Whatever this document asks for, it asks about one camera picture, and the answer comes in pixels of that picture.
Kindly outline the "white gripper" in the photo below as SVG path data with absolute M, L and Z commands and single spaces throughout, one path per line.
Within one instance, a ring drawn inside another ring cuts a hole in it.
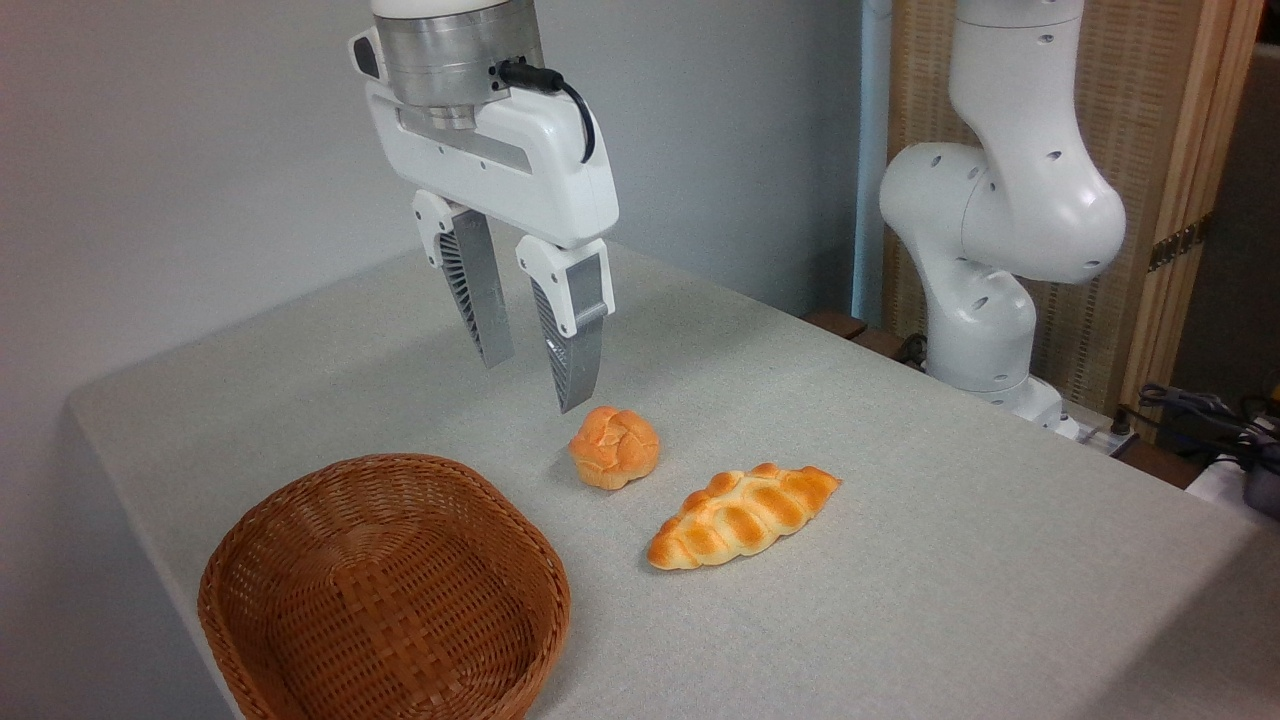
M 481 87 L 497 94 L 474 106 L 472 127 L 445 128 L 392 91 L 376 28 L 349 41 L 349 56 L 390 168 L 420 188 L 412 209 L 428 261 L 442 270 L 484 365 L 515 354 L 489 215 L 532 234 L 516 252 L 532 287 L 559 411 L 588 401 L 604 323 L 616 311 L 602 237 L 620 219 L 594 115 L 562 90 L 509 86 L 509 76 L 536 72 L 512 56 L 480 64 Z

